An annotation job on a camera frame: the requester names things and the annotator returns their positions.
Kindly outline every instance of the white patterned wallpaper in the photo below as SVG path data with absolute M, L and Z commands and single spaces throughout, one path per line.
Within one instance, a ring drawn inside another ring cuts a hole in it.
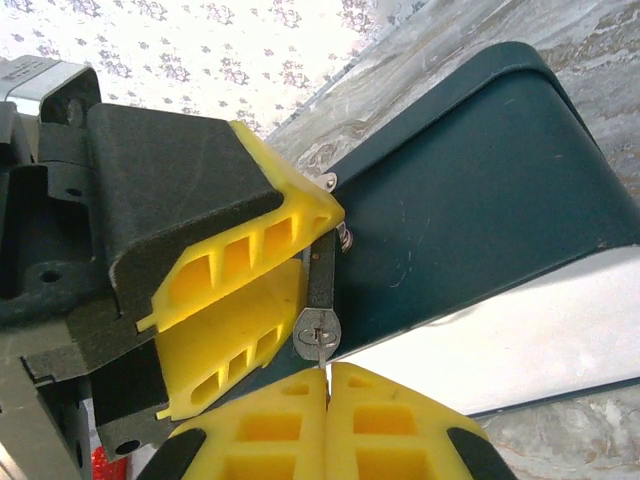
M 87 63 L 103 101 L 225 119 L 266 136 L 418 0 L 0 0 L 0 61 Z

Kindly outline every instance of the yellow plastic block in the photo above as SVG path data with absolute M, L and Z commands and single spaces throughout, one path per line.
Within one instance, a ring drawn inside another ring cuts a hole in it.
M 304 370 L 182 424 L 207 438 L 183 480 L 323 480 L 326 378 Z
M 269 363 L 291 335 L 305 290 L 302 262 L 289 259 L 159 333 L 155 341 L 169 407 L 158 418 L 198 415 Z
M 138 330 L 159 332 L 265 274 L 336 227 L 344 210 L 256 137 L 231 122 L 271 185 L 284 196 L 276 210 L 185 249 L 157 292 Z
M 473 420 L 355 365 L 332 374 L 326 479 L 473 480 L 447 436 L 460 427 L 486 439 Z

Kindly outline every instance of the red object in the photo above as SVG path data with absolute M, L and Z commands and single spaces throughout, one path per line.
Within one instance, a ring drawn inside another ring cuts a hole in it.
M 96 448 L 91 454 L 93 480 L 126 480 L 127 459 L 121 458 L 113 463 L 107 462 L 104 447 Z

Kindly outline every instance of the yellow foam pad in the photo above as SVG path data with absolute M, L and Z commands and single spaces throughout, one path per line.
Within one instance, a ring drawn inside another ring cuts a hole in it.
M 153 312 L 137 322 L 139 331 L 155 325 L 163 332 L 182 322 L 293 257 L 344 219 L 333 196 L 296 172 L 244 124 L 231 126 L 284 201 L 186 248 L 152 297 Z
M 323 480 L 326 379 L 303 370 L 219 409 L 172 434 L 207 434 L 183 480 Z
M 473 480 L 447 436 L 459 427 L 486 439 L 470 418 L 380 375 L 332 366 L 325 478 Z
M 305 291 L 302 262 L 289 259 L 159 333 L 155 342 L 169 407 L 158 418 L 198 415 L 269 363 L 291 335 Z

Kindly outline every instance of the gray marble surface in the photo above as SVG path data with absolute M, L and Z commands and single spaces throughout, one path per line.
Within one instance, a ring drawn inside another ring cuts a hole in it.
M 536 47 L 640 204 L 640 2 L 433 0 L 268 138 L 316 176 L 491 44 Z M 640 478 L 640 386 L 482 419 L 522 480 Z

